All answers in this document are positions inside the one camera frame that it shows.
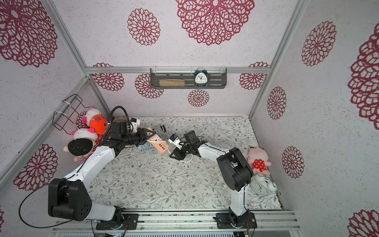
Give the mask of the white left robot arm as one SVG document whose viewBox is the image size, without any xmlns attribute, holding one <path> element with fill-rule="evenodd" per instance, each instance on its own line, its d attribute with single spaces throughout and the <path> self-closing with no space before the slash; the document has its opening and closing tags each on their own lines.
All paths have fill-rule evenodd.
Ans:
<svg viewBox="0 0 379 237">
<path fill-rule="evenodd" d="M 48 186 L 48 215 L 68 220 L 98 220 L 113 224 L 123 223 L 120 207 L 95 203 L 88 189 L 98 173 L 127 146 L 145 144 L 155 135 L 150 128 L 127 130 L 125 121 L 111 122 L 110 129 L 95 152 L 77 169 L 62 179 L 53 179 Z"/>
</svg>

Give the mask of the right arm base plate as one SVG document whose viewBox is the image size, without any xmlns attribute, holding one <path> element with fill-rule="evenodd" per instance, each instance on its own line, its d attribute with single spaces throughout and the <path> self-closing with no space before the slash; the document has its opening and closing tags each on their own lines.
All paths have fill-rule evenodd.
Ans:
<svg viewBox="0 0 379 237">
<path fill-rule="evenodd" d="M 213 219 L 217 222 L 218 229 L 255 229 L 258 227 L 254 213 L 246 211 L 241 216 L 233 212 L 217 213 Z"/>
</svg>

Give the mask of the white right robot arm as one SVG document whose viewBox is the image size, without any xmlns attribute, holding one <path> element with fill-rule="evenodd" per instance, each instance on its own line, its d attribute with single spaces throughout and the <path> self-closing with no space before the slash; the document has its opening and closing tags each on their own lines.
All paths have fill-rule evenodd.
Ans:
<svg viewBox="0 0 379 237">
<path fill-rule="evenodd" d="M 234 217 L 242 217 L 248 211 L 245 206 L 245 191 L 253 177 L 253 171 L 238 148 L 223 149 L 208 141 L 200 140 L 193 130 L 184 135 L 184 141 L 172 134 L 169 143 L 176 148 L 170 158 L 183 161 L 187 155 L 207 158 L 218 164 L 224 182 L 231 191 L 230 212 Z"/>
</svg>

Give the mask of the orange power strip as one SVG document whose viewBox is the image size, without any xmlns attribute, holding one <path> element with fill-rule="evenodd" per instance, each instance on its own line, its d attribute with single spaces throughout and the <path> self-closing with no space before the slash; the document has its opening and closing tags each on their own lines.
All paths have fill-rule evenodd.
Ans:
<svg viewBox="0 0 379 237">
<path fill-rule="evenodd" d="M 168 151 L 169 146 L 152 128 L 147 128 L 148 142 L 150 142 L 161 154 Z"/>
</svg>

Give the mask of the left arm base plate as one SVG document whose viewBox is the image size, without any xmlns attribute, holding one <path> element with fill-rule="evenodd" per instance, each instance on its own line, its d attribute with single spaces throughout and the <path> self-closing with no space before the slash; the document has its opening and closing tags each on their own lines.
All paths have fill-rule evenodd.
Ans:
<svg viewBox="0 0 379 237">
<path fill-rule="evenodd" d="M 137 228 L 138 219 L 139 214 L 119 213 L 110 221 L 98 221 L 95 230 L 135 230 Z"/>
</svg>

